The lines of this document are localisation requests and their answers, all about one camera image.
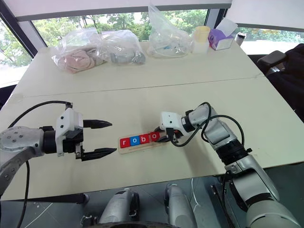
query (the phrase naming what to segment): floor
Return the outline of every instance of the floor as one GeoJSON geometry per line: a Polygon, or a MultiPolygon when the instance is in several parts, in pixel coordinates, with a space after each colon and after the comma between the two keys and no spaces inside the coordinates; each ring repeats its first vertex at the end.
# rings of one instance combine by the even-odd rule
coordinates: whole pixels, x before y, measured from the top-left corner
{"type": "MultiPolygon", "coordinates": [[[[302,216],[304,208],[304,163],[267,169],[280,193],[281,202],[293,213],[304,227],[302,216]]],[[[164,189],[168,182],[131,187],[139,193],[141,202],[141,220],[166,223],[167,214],[163,203],[164,189]]],[[[225,218],[220,211],[217,197],[213,195],[210,185],[218,184],[215,177],[204,177],[170,181],[178,184],[194,209],[199,228],[227,227],[225,218]]],[[[83,215],[100,216],[109,199],[120,189],[104,190],[88,193],[90,201],[86,205],[73,203],[41,203],[29,202],[22,228],[80,228],[83,215]]],[[[239,227],[245,227],[246,214],[228,197],[239,227]]],[[[14,228],[21,214],[22,202],[3,201],[1,228],[14,228]]]]}

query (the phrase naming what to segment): blue letter block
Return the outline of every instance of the blue letter block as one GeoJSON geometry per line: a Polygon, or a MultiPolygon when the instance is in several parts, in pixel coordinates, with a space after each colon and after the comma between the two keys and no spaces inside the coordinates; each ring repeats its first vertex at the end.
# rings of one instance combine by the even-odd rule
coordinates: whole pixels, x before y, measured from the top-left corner
{"type": "Polygon", "coordinates": [[[140,144],[139,136],[130,137],[131,146],[137,146],[140,144]]]}

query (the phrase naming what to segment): white wall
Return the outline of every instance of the white wall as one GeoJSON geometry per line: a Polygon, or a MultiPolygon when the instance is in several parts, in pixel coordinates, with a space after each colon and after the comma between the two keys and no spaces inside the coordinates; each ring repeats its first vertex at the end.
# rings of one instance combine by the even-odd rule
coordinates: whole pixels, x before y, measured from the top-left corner
{"type": "Polygon", "coordinates": [[[233,0],[226,17],[241,24],[304,29],[304,0],[233,0]]]}
{"type": "Polygon", "coordinates": [[[228,3],[232,0],[4,0],[15,17],[74,10],[228,3]]]}

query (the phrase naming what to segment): robotic arm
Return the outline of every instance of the robotic arm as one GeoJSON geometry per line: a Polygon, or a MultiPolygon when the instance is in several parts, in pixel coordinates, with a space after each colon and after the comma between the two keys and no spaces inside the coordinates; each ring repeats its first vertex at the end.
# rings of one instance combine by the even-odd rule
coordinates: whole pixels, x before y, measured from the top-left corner
{"type": "Polygon", "coordinates": [[[10,184],[19,167],[31,158],[46,153],[75,153],[76,159],[87,161],[102,158],[115,148],[100,148],[84,152],[83,128],[92,129],[111,126],[107,121],[83,120],[82,115],[71,107],[57,119],[56,130],[51,126],[39,129],[14,126],[0,133],[0,196],[10,184]]]}
{"type": "Polygon", "coordinates": [[[248,154],[252,150],[245,150],[244,139],[240,143],[219,117],[234,120],[229,116],[218,115],[207,102],[195,110],[187,111],[185,116],[162,112],[160,127],[156,130],[166,131],[167,136],[160,138],[159,142],[171,141],[176,146],[183,146],[189,140],[177,144],[178,138],[188,136],[192,131],[196,133],[203,127],[204,136],[225,164],[237,204],[247,212],[247,227],[299,228],[300,225],[291,212],[278,202],[278,191],[269,176],[254,157],[248,154]]]}

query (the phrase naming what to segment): red letter block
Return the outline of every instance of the red letter block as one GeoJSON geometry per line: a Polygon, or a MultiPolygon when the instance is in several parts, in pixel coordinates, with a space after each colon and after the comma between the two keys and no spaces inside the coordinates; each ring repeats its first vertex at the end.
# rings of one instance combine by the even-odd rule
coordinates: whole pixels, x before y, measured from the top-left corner
{"type": "Polygon", "coordinates": [[[149,143],[149,134],[142,134],[139,136],[139,141],[141,142],[141,144],[145,144],[145,143],[149,143]]]}
{"type": "Polygon", "coordinates": [[[120,139],[120,148],[125,148],[130,146],[130,138],[120,139]]]}
{"type": "Polygon", "coordinates": [[[151,140],[153,142],[156,142],[160,138],[160,133],[159,132],[151,132],[150,137],[151,137],[151,140]]]}

